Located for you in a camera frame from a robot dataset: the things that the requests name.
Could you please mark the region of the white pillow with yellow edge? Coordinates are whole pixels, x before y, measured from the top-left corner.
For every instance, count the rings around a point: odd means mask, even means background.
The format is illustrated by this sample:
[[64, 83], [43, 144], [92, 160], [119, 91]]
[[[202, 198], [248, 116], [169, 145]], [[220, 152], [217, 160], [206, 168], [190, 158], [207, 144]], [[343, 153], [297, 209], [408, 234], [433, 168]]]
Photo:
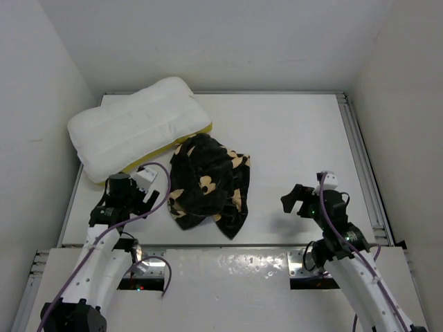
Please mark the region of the white pillow with yellow edge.
[[210, 116], [180, 77], [167, 77], [110, 104], [87, 109], [67, 125], [89, 180], [129, 170], [196, 133], [208, 133]]

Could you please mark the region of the black pillowcase with beige flowers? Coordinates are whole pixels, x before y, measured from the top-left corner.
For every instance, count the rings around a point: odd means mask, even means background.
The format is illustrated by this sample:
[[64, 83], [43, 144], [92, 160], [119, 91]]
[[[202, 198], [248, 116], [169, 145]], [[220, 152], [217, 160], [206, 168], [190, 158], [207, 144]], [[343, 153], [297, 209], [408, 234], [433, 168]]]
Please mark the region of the black pillowcase with beige flowers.
[[248, 216], [251, 159], [206, 133], [181, 143], [170, 160], [168, 210], [182, 230], [211, 218], [234, 239]]

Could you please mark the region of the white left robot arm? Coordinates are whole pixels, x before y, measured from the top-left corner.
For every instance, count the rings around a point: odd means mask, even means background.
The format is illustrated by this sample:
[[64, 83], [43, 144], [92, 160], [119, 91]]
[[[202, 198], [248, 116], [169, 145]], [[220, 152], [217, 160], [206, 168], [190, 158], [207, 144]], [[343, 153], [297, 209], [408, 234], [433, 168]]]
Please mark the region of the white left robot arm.
[[121, 237], [131, 215], [146, 217], [159, 192], [149, 191], [157, 177], [146, 167], [111, 175], [92, 209], [87, 237], [75, 269], [40, 313], [38, 331], [106, 331], [108, 306], [120, 280], [137, 258], [135, 239]]

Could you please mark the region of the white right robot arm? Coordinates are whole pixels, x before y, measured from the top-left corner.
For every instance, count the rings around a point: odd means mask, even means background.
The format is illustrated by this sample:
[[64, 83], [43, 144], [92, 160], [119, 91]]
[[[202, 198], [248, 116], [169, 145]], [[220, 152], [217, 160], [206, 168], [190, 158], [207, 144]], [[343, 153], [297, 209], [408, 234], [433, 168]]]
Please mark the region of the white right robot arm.
[[328, 272], [353, 308], [362, 331], [425, 331], [416, 325], [395, 301], [377, 268], [370, 244], [348, 220], [350, 202], [345, 192], [320, 185], [295, 185], [281, 197], [284, 212], [296, 203], [298, 216], [312, 219], [323, 232], [311, 243], [311, 257], [317, 270]]

